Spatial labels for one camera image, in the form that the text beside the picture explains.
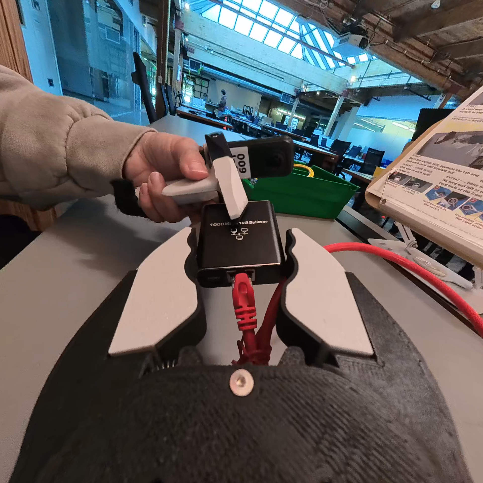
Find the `white stand base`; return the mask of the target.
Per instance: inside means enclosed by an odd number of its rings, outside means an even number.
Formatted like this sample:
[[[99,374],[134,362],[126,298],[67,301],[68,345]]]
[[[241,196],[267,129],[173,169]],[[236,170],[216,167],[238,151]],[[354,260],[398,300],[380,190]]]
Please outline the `white stand base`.
[[[473,306],[477,312],[482,313],[482,309],[477,305],[482,304],[482,275],[477,276],[476,282],[464,279],[461,275],[438,263],[430,256],[424,254],[418,249],[416,238],[412,231],[399,222],[395,223],[400,230],[402,241],[396,241],[388,238],[369,238],[368,243],[387,251],[394,252],[414,262],[423,269],[426,269],[432,275],[435,275],[440,281],[448,287],[455,290],[466,302]]]

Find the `person's left hand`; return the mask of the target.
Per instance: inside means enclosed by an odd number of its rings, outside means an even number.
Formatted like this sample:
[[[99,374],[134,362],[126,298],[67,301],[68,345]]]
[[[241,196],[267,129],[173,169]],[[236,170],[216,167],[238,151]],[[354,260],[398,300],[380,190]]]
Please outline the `person's left hand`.
[[[187,137],[150,131],[141,136],[126,158],[123,178],[139,188],[138,205],[153,222],[177,223],[188,217],[200,222],[202,208],[213,201],[178,206],[162,194],[167,182],[199,181],[209,171],[197,143]]]

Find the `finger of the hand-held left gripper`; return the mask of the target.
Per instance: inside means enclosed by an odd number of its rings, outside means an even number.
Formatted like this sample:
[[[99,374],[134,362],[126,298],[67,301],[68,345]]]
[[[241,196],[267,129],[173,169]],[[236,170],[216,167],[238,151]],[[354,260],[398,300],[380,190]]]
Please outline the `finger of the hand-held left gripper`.
[[[238,221],[245,213],[249,200],[231,154],[213,160],[209,174],[214,177],[229,219]]]

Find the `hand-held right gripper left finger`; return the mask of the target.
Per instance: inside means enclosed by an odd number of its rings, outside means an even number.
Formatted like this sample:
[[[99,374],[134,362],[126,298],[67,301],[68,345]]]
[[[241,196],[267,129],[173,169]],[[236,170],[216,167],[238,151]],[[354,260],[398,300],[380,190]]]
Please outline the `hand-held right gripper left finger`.
[[[178,357],[207,330],[196,279],[196,231],[184,228],[139,265],[109,347],[110,356],[155,350]]]

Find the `green plastic bin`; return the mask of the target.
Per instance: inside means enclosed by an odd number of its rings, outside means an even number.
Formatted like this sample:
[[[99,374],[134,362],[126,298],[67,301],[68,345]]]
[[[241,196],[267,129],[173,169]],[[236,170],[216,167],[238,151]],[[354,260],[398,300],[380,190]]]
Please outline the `green plastic bin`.
[[[243,180],[250,201],[268,200],[278,214],[334,220],[355,195],[355,184],[317,166],[294,165],[285,177]]]

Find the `person's left forearm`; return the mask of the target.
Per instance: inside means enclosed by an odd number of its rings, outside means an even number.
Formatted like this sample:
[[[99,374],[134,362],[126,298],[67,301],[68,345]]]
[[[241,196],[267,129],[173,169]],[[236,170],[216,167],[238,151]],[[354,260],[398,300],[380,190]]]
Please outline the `person's left forearm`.
[[[114,121],[1,66],[1,199],[45,210],[113,193],[136,143],[154,130]]]

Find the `instruction sheet board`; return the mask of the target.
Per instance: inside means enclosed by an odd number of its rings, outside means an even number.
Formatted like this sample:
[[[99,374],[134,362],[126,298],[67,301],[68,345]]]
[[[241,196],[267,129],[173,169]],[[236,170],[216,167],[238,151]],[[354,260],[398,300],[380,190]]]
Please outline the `instruction sheet board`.
[[[365,199],[482,269],[482,88],[412,142]]]

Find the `black ethernet splitter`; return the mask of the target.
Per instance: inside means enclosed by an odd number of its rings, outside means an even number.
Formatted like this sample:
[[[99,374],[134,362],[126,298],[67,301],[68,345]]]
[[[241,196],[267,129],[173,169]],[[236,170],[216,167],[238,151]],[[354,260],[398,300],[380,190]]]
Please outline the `black ethernet splitter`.
[[[204,206],[196,260],[204,288],[229,287],[238,273],[253,285],[279,283],[285,256],[273,205],[248,202],[238,221],[229,218],[225,204]]]

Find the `wooden door panel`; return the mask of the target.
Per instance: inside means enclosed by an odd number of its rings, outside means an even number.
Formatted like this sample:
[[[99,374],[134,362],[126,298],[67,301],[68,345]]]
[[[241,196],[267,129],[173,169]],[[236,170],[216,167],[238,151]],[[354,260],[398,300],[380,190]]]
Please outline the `wooden door panel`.
[[[1,1],[1,65],[33,83],[27,50],[21,30],[17,1]],[[44,231],[57,219],[56,210],[39,211],[22,203],[1,200],[1,214],[23,219],[30,229]]]

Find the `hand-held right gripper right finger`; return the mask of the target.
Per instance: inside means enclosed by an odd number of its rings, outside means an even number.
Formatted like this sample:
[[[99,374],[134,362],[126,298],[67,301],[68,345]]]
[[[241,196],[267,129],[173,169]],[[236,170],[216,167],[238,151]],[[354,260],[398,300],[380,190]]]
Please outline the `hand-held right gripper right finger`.
[[[374,348],[343,266],[298,228],[286,232],[287,280],[276,332],[304,357],[373,357]]]

